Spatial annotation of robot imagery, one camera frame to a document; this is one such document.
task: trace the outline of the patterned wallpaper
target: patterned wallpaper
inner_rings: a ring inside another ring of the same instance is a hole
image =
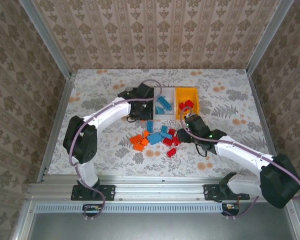
[[[0,0],[0,240],[35,182],[64,77],[17,0]]]
[[[34,0],[72,71],[243,69],[279,0]]]
[[[277,152],[300,175],[300,0],[295,1],[252,76]]]

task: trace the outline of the table surface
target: table surface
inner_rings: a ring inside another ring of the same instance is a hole
[[[118,93],[137,87],[145,79],[156,79],[165,87],[198,88],[200,115],[213,129],[226,132],[235,140],[268,153],[248,77],[241,69],[109,69],[79,70],[58,136],[49,174],[75,174],[62,143],[71,117],[84,117],[110,103]],[[154,131],[162,125],[180,129],[179,120],[156,120]],[[122,118],[107,127],[98,138],[94,166],[98,175],[223,177],[236,171],[251,174],[239,164],[208,153],[198,155],[194,144],[182,143],[169,158],[164,144],[147,145],[143,152],[133,150],[130,137],[141,134],[146,122],[126,122]]]

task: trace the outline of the purple cable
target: purple cable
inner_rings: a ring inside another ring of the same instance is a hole
[[[230,218],[232,218],[232,219],[235,219],[235,218],[244,216],[244,215],[246,215],[246,214],[248,213],[248,211],[250,211],[250,209],[251,209],[251,208],[253,207],[253,205],[256,203],[256,201],[258,200],[258,198],[259,198],[259,196],[257,196],[257,197],[253,200],[253,202],[251,203],[251,205],[250,205],[243,213],[240,213],[240,214],[237,215],[237,216],[233,216],[231,213],[229,213],[229,212],[227,212],[227,211],[225,211],[225,210],[223,210],[223,212],[225,212],[226,214],[228,214],[229,216],[227,216],[227,217],[230,217]]]
[[[190,114],[192,113],[192,108],[190,108],[189,106],[188,106],[188,107],[186,106],[186,107],[181,111],[181,114],[180,114],[180,121],[181,121],[181,125],[182,125],[183,129],[184,129],[190,136],[194,137],[195,139],[202,140],[202,141],[206,141],[206,142],[207,142],[207,141],[208,141],[208,142],[211,141],[211,142],[214,142],[214,143],[218,143],[218,142],[221,143],[221,142],[222,142],[222,143],[225,143],[225,144],[230,144],[230,145],[236,146],[236,147],[238,147],[238,148],[240,148],[240,149],[242,149],[242,150],[245,150],[246,152],[248,152],[248,153],[250,153],[250,154],[256,156],[257,158],[259,157],[261,160],[267,161],[268,163],[272,164],[273,166],[275,166],[276,168],[280,169],[280,170],[283,171],[284,173],[288,174],[291,178],[293,178],[293,179],[300,185],[300,180],[299,180],[295,175],[293,175],[291,172],[289,172],[289,171],[286,170],[285,168],[281,167],[280,165],[276,164],[275,162],[273,162],[273,161],[267,159],[266,157],[263,157],[261,154],[255,153],[254,151],[251,151],[249,148],[247,148],[247,147],[245,147],[245,146],[239,145],[239,144],[237,144],[237,143],[233,143],[233,142],[231,142],[231,141],[214,140],[214,139],[207,139],[207,138],[204,139],[204,138],[198,137],[198,136],[194,135],[193,133],[191,133],[190,131],[188,131],[188,129],[187,129],[186,126],[184,125],[183,119],[182,119],[183,113],[184,113],[187,109],[190,110]],[[296,200],[297,200],[297,199],[300,199],[300,195],[299,195],[299,196],[295,196],[295,197],[293,197],[292,199],[296,199]]]
[[[73,162],[72,162],[73,149],[74,149],[75,143],[76,143],[76,141],[77,141],[77,139],[78,139],[78,136],[80,135],[80,132],[82,131],[82,129],[83,129],[90,121],[92,121],[93,118],[96,118],[97,116],[99,116],[100,114],[104,113],[104,112],[107,111],[108,109],[114,108],[115,106],[117,106],[117,105],[119,105],[119,104],[123,104],[123,103],[125,103],[125,102],[126,102],[126,103],[128,103],[128,102],[142,102],[142,101],[143,101],[143,102],[148,102],[148,101],[155,100],[156,98],[158,98],[159,96],[161,96],[161,94],[162,94],[162,85],[161,85],[161,83],[160,83],[159,81],[157,81],[157,80],[154,80],[154,79],[147,79],[147,80],[144,80],[144,81],[141,82],[141,83],[145,83],[145,82],[148,82],[148,81],[151,81],[151,82],[154,81],[154,82],[156,82],[156,83],[159,85],[159,87],[160,87],[160,93],[158,94],[158,96],[154,96],[154,97],[151,97],[151,98],[143,98],[143,99],[142,99],[142,98],[133,98],[133,99],[126,99],[126,100],[121,100],[121,101],[115,102],[115,103],[113,103],[112,105],[109,105],[109,106],[107,106],[106,108],[104,108],[104,109],[98,111],[98,112],[95,113],[93,116],[91,116],[88,120],[86,120],[86,122],[84,122],[84,123],[80,126],[80,128],[77,130],[77,132],[76,132],[76,134],[75,134],[75,136],[74,136],[74,138],[73,138],[73,141],[72,141],[72,144],[71,144],[71,148],[70,148],[70,152],[69,152],[69,162],[70,162],[70,165],[73,166],[73,167],[75,167],[75,171],[76,171],[76,173],[77,173],[77,175],[78,175],[78,177],[79,177],[80,183],[81,183],[84,187],[86,187],[86,188],[88,188],[88,189],[90,189],[90,190],[93,190],[93,191],[97,192],[99,195],[101,195],[102,201],[103,201],[102,207],[101,207],[100,211],[99,211],[94,217],[88,217],[88,216],[86,216],[86,209],[84,210],[84,216],[87,217],[87,218],[96,218],[96,217],[102,212],[102,210],[104,209],[104,206],[105,206],[105,197],[104,197],[104,195],[103,195],[99,190],[94,189],[93,187],[88,186],[88,185],[82,180],[82,177],[81,177],[81,175],[80,175],[80,173],[79,173],[79,170],[77,169],[79,163],[78,163],[78,162],[76,162],[76,163],[73,163]]]

